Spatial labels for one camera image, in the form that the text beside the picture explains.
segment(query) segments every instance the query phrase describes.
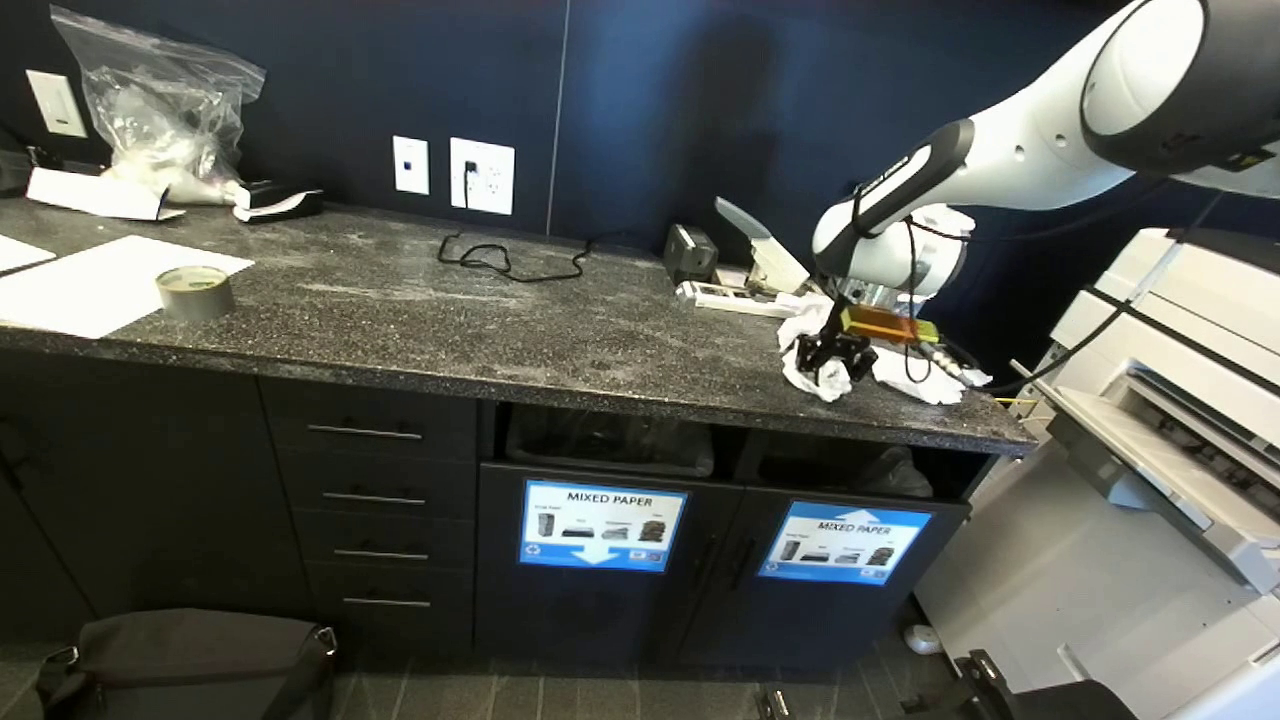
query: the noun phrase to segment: plastic bag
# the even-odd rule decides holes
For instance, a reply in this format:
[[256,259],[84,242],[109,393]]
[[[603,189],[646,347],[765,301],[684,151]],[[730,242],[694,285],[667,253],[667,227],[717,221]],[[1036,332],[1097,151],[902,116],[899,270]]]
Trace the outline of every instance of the plastic bag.
[[113,144],[109,174],[168,191],[170,202],[245,202],[237,174],[240,106],[265,71],[240,55],[114,26],[53,7],[91,129]]

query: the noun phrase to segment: cabinet drawer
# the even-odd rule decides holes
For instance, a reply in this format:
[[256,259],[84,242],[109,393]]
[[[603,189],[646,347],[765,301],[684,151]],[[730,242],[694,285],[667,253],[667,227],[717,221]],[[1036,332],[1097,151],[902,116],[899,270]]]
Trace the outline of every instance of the cabinet drawer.
[[469,572],[313,569],[324,620],[349,650],[461,659],[473,650]]
[[416,509],[473,520],[476,463],[404,453],[282,449],[282,485],[294,509]]
[[473,522],[423,511],[294,511],[313,562],[461,569],[473,572]]
[[278,449],[379,449],[476,461],[476,403],[421,393],[265,379]]

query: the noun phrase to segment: drawer handle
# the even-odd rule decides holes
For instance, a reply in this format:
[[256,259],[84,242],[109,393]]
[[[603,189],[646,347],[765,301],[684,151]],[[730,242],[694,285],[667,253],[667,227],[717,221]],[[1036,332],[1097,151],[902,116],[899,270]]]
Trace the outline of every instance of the drawer handle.
[[421,440],[427,440],[423,430],[361,427],[361,422],[307,422],[307,430],[318,430],[318,437],[394,440],[394,444],[421,444]]
[[433,552],[372,552],[372,547],[333,547],[339,560],[394,560],[394,562],[433,562]]
[[394,509],[423,509],[423,494],[369,494],[369,490],[318,490],[324,501],[335,503],[394,503]]
[[352,609],[433,609],[433,599],[394,599],[394,594],[344,594]]

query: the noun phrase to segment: white appliance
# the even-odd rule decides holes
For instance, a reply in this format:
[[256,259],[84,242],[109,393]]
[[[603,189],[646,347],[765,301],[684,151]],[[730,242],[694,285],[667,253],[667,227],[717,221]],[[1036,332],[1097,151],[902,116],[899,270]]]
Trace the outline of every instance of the white appliance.
[[1140,231],[1039,366],[1010,406],[1045,449],[985,474],[916,589],[948,657],[1135,717],[1280,717],[1280,242]]

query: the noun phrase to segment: dark blue wall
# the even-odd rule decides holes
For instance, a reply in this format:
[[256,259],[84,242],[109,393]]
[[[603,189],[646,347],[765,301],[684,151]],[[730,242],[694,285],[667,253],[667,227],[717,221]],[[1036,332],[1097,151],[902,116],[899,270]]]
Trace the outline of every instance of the dark blue wall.
[[[447,135],[516,144],[516,231],[655,253],[673,221],[730,196],[808,255],[814,215],[923,132],[1047,69],[1117,0],[69,0],[240,52],[256,174],[356,202],[447,212]],[[0,125],[42,140],[19,69],[71,69],[42,0],[0,2]],[[394,196],[388,135],[433,140],[433,196]],[[1202,191],[981,212],[963,276],[926,308],[989,364],[1033,361],[1067,297],[1140,223],[1189,223]],[[1047,227],[1106,212],[1101,223]],[[1212,223],[1273,227],[1226,198]]]

